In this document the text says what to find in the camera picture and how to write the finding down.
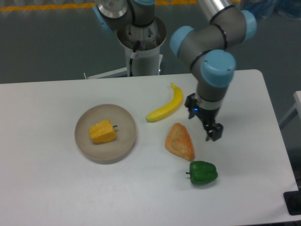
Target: plate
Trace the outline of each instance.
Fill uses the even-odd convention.
[[[117,125],[117,137],[105,143],[94,143],[90,139],[89,128],[96,123],[109,119]],[[126,155],[136,140],[136,124],[131,114],[118,105],[98,105],[87,110],[75,127],[75,140],[81,151],[94,160],[109,161]]]

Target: yellow banana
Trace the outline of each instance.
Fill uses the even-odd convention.
[[[168,104],[149,113],[146,116],[146,120],[148,122],[154,122],[163,119],[173,113],[180,106],[183,99],[183,92],[173,83],[171,83],[170,86],[174,90],[174,98]]]

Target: green bell pepper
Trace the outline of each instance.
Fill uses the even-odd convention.
[[[190,181],[194,185],[204,185],[214,181],[218,174],[212,163],[205,161],[193,161],[189,165]]]

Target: yellow bell pepper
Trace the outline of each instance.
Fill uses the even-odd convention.
[[[109,142],[117,137],[110,120],[103,120],[89,129],[90,138],[95,143]]]

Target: bread slice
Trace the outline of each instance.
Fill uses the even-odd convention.
[[[185,126],[180,123],[175,123],[169,131],[165,140],[165,148],[188,161],[194,159],[194,150],[190,135]]]

